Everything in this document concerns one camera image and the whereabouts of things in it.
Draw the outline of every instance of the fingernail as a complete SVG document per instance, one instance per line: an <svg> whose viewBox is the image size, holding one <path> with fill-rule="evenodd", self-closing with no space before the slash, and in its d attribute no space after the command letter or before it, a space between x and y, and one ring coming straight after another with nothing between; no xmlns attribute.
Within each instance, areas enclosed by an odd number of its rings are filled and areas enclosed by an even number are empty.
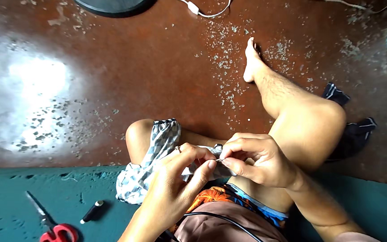
<svg viewBox="0 0 387 242"><path fill-rule="evenodd" d="M222 160L222 164L225 165L226 167L228 167L229 162L226 159L223 159Z"/></svg>
<svg viewBox="0 0 387 242"><path fill-rule="evenodd" d="M214 169L216 167L216 165L217 165L216 160L210 160L209 161L209 168L210 169Z"/></svg>

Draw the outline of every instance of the cable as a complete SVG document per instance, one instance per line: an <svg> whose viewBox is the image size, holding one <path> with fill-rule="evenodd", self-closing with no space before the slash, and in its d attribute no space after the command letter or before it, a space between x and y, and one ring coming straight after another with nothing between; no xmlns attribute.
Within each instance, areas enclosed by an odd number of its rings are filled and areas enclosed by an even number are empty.
<svg viewBox="0 0 387 242"><path fill-rule="evenodd" d="M325 2L337 2L337 3L342 3L344 5L347 5L347 6L350 6L350 7L354 7L354 8L357 8L357 9L367 10L366 7L362 7L362 6L356 5L356 4L350 4L350 3L344 2L342 0L322 0L322 1L325 1Z"/></svg>
<svg viewBox="0 0 387 242"><path fill-rule="evenodd" d="M228 218L228 217L225 217L225 216L222 216L222 215L218 215L218 214L212 214L212 213L209 213L209 212L192 212L192 213L188 213L188 214L185 214L183 215L183 217L188 217L188 216L194 216L194 215L207 215L207 216L212 216L212 217L217 217L217 218L220 218L220 219L223 219L223 220L226 220L228 222L231 222L233 223L235 226L239 227L241 230L243 230L244 232L246 232L248 235L250 235L253 239L255 239L257 242L263 242L260 238L258 238L256 235L252 234L250 231L248 231L243 225L235 222L234 220Z"/></svg>
<svg viewBox="0 0 387 242"><path fill-rule="evenodd" d="M368 9L368 8L366 8L366 7L363 7L363 6L361 6L361 5L350 4L350 3L347 3L347 2L345 2L345 1L343 1L343 0L316 0L316 1L342 3L342 4L344 4L344 5L347 5L347 6L350 6L350 7L354 7L354 8L360 9L360 10L367 10L367 11L369 11L370 13L373 13L373 14L381 13L381 12L383 12L385 9L387 9L387 6L386 6L386 7L384 7L382 10L375 12L375 11L370 10L370 9Z"/></svg>
<svg viewBox="0 0 387 242"><path fill-rule="evenodd" d="M189 10L191 12L193 12L196 15L200 15L200 16L202 16L204 18L213 18L213 17L219 16L220 14L222 14L223 12L225 12L229 8L229 5L231 5L231 0L228 0L228 5L220 13L213 14L213 15L205 15L205 14L200 12L200 9L194 3L187 2L186 0L180 0L180 1L184 2L185 4L187 4L187 7L189 8Z"/></svg>

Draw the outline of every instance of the person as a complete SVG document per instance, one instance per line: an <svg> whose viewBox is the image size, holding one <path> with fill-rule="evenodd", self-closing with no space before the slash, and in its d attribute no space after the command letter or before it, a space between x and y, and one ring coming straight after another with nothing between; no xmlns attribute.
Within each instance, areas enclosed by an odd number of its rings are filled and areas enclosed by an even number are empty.
<svg viewBox="0 0 387 242"><path fill-rule="evenodd" d="M237 133L226 141L181 129L177 143L183 145L172 148L156 163L142 205L119 241L155 241L169 228L180 242L255 241L218 217L197 215L181 221L186 212L211 212L231 218L262 241L286 242L280 231L295 203L326 242L377 242L307 175L336 147L346 125L344 110L267 67L253 37L245 55L244 80L255 82L264 108L276 119L270 132ZM128 128L126 144L133 166L144 165L158 124L162 122L145 119ZM224 144L221 163L237 176L225 185L205 189L221 165L210 149L215 144ZM192 164L198 166L187 182L181 175Z"/></svg>

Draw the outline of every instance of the knee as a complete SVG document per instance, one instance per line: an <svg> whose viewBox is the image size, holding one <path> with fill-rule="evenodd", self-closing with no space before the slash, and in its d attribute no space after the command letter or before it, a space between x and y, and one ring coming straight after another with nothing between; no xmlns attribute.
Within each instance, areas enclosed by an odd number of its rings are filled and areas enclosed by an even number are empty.
<svg viewBox="0 0 387 242"><path fill-rule="evenodd" d="M320 118L337 129L346 127L346 112L336 102L325 100L319 109Z"/></svg>
<svg viewBox="0 0 387 242"><path fill-rule="evenodd" d="M134 142L135 140L137 140L138 138L142 138L143 136L150 136L153 123L154 120L150 118L141 119L132 123L126 130L126 142Z"/></svg>

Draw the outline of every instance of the foot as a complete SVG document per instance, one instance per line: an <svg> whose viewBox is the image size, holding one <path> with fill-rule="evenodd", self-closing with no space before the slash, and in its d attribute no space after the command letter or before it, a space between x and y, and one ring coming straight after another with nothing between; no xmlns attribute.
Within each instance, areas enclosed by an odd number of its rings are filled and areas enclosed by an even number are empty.
<svg viewBox="0 0 387 242"><path fill-rule="evenodd" d="M245 54L247 58L247 65L243 78L246 82L252 82L255 80L255 73L258 71L258 69L263 69L266 67L265 63L262 62L261 58L259 57L259 53L256 50L256 44L253 37L251 37L247 42Z"/></svg>

